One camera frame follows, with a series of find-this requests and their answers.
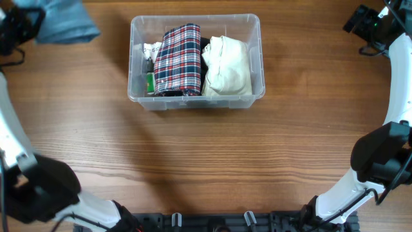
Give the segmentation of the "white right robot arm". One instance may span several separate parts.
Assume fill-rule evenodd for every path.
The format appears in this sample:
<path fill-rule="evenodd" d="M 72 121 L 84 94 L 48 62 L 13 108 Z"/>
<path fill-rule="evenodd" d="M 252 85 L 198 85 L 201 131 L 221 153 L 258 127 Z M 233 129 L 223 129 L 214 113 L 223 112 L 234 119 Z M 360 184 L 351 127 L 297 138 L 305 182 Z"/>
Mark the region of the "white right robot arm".
<path fill-rule="evenodd" d="M 399 185 L 411 184 L 411 1 L 384 4 L 379 12 L 358 6 L 343 29 L 366 42 L 359 54 L 390 60 L 385 121 L 355 143 L 346 174 L 303 206 L 299 229 L 316 231 L 343 225 L 369 199 L 380 205 Z"/>

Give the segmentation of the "blue denim jeans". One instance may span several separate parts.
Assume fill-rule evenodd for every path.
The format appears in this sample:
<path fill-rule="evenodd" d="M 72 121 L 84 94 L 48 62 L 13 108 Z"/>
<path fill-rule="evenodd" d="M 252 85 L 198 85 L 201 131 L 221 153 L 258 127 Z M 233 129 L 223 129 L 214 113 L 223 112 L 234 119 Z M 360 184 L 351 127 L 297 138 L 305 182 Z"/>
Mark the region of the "blue denim jeans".
<path fill-rule="evenodd" d="M 14 4 L 44 10 L 45 17 L 35 37 L 38 43 L 88 43 L 100 35 L 81 0 L 14 0 Z"/>

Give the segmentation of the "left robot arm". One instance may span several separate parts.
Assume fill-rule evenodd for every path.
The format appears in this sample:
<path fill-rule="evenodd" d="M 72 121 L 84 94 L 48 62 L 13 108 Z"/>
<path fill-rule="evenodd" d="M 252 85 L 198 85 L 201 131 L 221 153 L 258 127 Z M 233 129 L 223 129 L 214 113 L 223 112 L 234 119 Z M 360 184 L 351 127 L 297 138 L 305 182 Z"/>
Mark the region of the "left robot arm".
<path fill-rule="evenodd" d="M 100 31 L 82 1 L 14 1 L 1 10 L 1 55 L 35 39 L 42 44 L 88 43 Z M 64 162 L 42 156 L 31 144 L 9 98 L 1 74 L 1 221 L 29 224 L 54 220 L 57 230 L 65 220 L 91 231 L 142 231 L 138 219 L 114 200 L 83 191 Z"/>

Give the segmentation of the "cream cloth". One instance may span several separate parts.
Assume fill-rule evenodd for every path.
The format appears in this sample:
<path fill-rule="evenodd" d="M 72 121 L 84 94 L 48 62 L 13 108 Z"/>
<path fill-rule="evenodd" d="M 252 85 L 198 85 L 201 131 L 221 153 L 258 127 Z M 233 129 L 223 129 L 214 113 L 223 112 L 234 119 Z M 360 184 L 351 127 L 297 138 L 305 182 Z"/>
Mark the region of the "cream cloth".
<path fill-rule="evenodd" d="M 247 45 L 222 35 L 212 36 L 201 54 L 208 67 L 201 94 L 251 95 L 252 82 Z"/>

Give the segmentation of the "black garment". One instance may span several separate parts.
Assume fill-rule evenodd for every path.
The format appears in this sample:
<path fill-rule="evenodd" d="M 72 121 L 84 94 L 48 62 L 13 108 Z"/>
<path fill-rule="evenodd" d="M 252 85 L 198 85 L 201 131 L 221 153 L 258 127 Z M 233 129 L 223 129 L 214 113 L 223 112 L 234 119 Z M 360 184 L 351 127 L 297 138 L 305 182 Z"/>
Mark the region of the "black garment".
<path fill-rule="evenodd" d="M 201 81 L 201 85 L 200 85 L 200 95 L 202 95 L 202 91 L 203 91 L 203 86 L 204 86 L 204 82 L 205 82 L 205 77 L 208 71 L 208 66 L 205 63 L 205 60 L 202 56 L 203 54 L 203 50 L 204 48 L 210 43 L 210 39 L 205 38 L 205 37 L 201 37 L 200 38 L 200 81 Z"/>

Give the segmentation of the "white printed t-shirt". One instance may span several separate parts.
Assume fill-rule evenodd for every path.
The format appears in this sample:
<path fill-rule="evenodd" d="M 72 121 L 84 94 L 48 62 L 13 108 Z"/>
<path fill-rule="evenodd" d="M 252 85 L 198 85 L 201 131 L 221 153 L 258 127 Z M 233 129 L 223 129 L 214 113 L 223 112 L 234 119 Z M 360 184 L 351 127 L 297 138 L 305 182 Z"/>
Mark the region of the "white printed t-shirt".
<path fill-rule="evenodd" d="M 147 93 L 149 95 L 153 95 L 155 93 L 154 65 L 161 45 L 161 42 L 155 42 L 154 44 L 144 44 L 143 51 L 145 55 L 145 63 L 147 70 Z"/>

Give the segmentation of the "clear plastic storage bin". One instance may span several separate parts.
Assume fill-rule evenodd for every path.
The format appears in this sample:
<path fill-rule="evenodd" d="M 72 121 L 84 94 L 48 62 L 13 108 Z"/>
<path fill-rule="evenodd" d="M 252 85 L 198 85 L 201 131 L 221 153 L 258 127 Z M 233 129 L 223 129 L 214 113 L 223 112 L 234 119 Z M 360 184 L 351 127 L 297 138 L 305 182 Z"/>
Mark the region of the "clear plastic storage bin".
<path fill-rule="evenodd" d="M 145 109 L 249 108 L 265 90 L 258 16 L 141 15 L 131 21 L 127 94 Z"/>

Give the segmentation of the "red plaid shirt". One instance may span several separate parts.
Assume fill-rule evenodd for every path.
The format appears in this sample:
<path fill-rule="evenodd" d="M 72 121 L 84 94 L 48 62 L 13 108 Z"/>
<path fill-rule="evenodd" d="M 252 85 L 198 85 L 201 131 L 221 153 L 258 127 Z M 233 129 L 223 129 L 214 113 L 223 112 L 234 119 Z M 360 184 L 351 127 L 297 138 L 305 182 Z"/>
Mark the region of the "red plaid shirt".
<path fill-rule="evenodd" d="M 154 63 L 154 94 L 200 94 L 200 26 L 187 23 L 166 32 Z"/>

